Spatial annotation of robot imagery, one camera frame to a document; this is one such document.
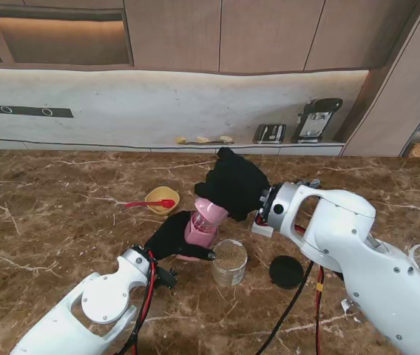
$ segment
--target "cabinet door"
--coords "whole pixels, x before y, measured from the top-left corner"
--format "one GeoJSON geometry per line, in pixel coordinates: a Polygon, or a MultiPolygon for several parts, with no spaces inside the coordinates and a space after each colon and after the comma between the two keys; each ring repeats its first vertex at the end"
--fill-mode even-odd
{"type": "Polygon", "coordinates": [[[417,0],[327,0],[306,70],[379,67],[417,0]]]}
{"type": "Polygon", "coordinates": [[[24,0],[27,6],[64,7],[67,9],[121,9],[121,0],[24,0]]]}
{"type": "Polygon", "coordinates": [[[220,0],[124,0],[136,67],[218,70],[220,0]]]}
{"type": "Polygon", "coordinates": [[[223,0],[220,71],[303,70],[323,0],[223,0]]]}

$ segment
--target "black strip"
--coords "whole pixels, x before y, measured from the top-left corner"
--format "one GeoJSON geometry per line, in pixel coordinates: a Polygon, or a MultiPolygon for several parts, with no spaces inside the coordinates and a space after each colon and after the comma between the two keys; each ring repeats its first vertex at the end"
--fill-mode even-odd
{"type": "Polygon", "coordinates": [[[62,108],[56,108],[56,107],[27,107],[27,106],[7,106],[7,105],[0,105],[0,114],[41,116],[41,117],[64,117],[64,118],[74,117],[70,109],[62,109],[62,108]]]}

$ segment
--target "red cable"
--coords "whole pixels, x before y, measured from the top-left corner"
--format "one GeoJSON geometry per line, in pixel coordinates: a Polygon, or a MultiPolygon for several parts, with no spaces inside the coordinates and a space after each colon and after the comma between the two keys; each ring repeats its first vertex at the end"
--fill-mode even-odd
{"type": "MultiPolygon", "coordinates": [[[[151,299],[151,295],[152,295],[152,291],[154,289],[154,278],[155,278],[155,264],[152,261],[154,259],[154,256],[152,255],[152,252],[149,251],[149,260],[150,260],[150,264],[151,264],[151,280],[150,280],[150,285],[149,285],[149,292],[148,292],[148,296],[146,298],[146,303],[144,304],[144,310],[143,310],[143,314],[141,316],[141,322],[144,321],[144,319],[146,318],[147,314],[148,314],[148,308],[149,308],[149,301],[151,299]]],[[[136,348],[136,344],[133,345],[133,355],[137,355],[138,354],[138,350],[136,348]]]]}
{"type": "MultiPolygon", "coordinates": [[[[151,251],[149,251],[149,256],[151,260],[154,259],[154,256],[152,255],[151,251]]],[[[144,321],[148,312],[149,301],[151,299],[152,291],[154,289],[154,277],[155,277],[155,264],[151,261],[151,280],[150,280],[151,285],[149,287],[149,293],[146,299],[146,303],[144,304],[144,312],[143,312],[143,315],[141,316],[141,322],[144,321]]]]}
{"type": "MultiPolygon", "coordinates": [[[[323,267],[320,266],[319,269],[319,276],[317,277],[317,284],[322,284],[323,285],[323,267]]],[[[320,347],[320,328],[319,328],[319,315],[320,315],[320,297],[322,296],[322,292],[321,291],[316,291],[316,295],[315,295],[315,321],[316,321],[316,328],[317,328],[317,337],[315,339],[316,341],[316,353],[317,355],[321,355],[322,354],[322,350],[320,347]]]]}

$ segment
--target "marble countertop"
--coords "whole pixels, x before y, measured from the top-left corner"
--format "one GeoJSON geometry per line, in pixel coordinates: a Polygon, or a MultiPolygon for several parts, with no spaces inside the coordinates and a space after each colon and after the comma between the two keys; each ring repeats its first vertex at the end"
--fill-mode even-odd
{"type": "MultiPolygon", "coordinates": [[[[420,243],[420,160],[404,158],[249,157],[271,183],[319,178],[323,189],[347,189],[377,209],[373,234],[407,251],[420,243]]],[[[0,151],[0,355],[93,271],[114,272],[127,246],[145,242],[165,217],[125,209],[157,186],[178,191],[178,209],[192,209],[193,185],[216,155],[0,151]]],[[[314,202],[309,200],[305,211],[314,202]]],[[[301,213],[300,222],[307,220],[301,213]]],[[[140,332],[140,354],[253,354],[265,341],[295,291],[271,284],[268,266],[281,254],[307,267],[297,247],[276,234],[250,232],[249,220],[227,219],[221,238],[240,240],[249,262],[242,283],[217,286],[206,262],[170,257],[179,272],[172,290],[160,288],[140,332]]],[[[314,267],[301,297],[267,355],[314,354],[314,267]]],[[[133,294],[140,300],[140,293],[133,294]]],[[[342,282],[325,279],[324,354],[397,354],[358,312],[345,316],[342,282]]]]}

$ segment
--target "red spoon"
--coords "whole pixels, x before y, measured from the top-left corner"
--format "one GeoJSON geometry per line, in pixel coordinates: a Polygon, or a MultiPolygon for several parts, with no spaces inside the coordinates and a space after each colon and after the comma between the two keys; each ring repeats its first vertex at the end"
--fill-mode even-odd
{"type": "Polygon", "coordinates": [[[174,200],[161,200],[157,202],[130,202],[124,205],[125,207],[134,207],[134,206],[161,206],[165,209],[171,209],[174,207],[174,200]]]}

